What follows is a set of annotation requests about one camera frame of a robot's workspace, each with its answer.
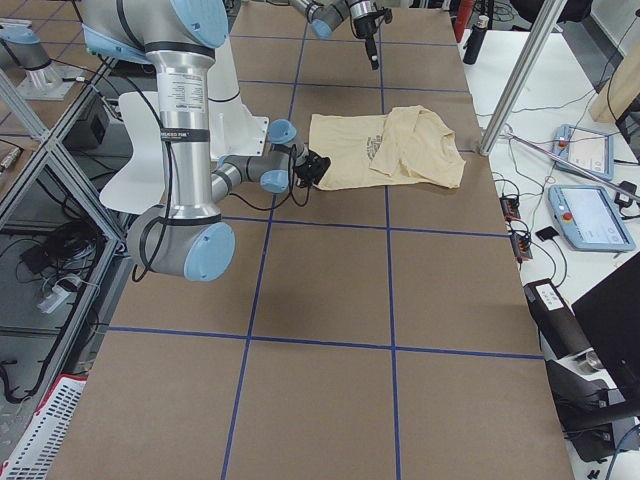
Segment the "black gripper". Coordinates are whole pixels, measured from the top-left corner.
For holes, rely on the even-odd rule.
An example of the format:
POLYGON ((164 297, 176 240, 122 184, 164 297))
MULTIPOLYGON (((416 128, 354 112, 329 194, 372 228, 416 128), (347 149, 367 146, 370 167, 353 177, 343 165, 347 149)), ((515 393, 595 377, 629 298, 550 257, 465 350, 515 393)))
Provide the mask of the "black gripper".
POLYGON ((373 38, 378 30, 377 13, 369 13, 360 17, 351 17, 354 37, 365 39, 365 50, 372 70, 379 69, 379 57, 376 42, 373 38))
POLYGON ((323 157, 316 152, 308 152, 294 167, 296 186, 309 188, 318 185, 331 165, 329 157, 323 157))

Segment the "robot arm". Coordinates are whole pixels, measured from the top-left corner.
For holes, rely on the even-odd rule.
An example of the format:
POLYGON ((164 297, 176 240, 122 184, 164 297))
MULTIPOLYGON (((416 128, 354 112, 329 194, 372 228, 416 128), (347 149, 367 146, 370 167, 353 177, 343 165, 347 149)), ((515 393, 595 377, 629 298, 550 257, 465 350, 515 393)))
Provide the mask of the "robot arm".
POLYGON ((287 120, 267 129, 265 156, 229 155, 211 164, 207 74, 229 36, 221 1, 85 1, 87 47, 98 55, 150 64, 159 106, 151 111, 164 150, 166 199, 127 234, 132 279, 148 272, 207 282, 232 261, 236 239, 218 201, 243 182, 290 195, 320 182, 331 161, 309 150, 287 120))
POLYGON ((353 36, 363 40, 367 58, 373 70, 379 69, 379 55, 374 36, 382 23, 390 23, 392 11, 375 1, 339 0, 321 4, 319 1, 290 1, 320 39, 329 39, 344 22, 348 22, 353 36))

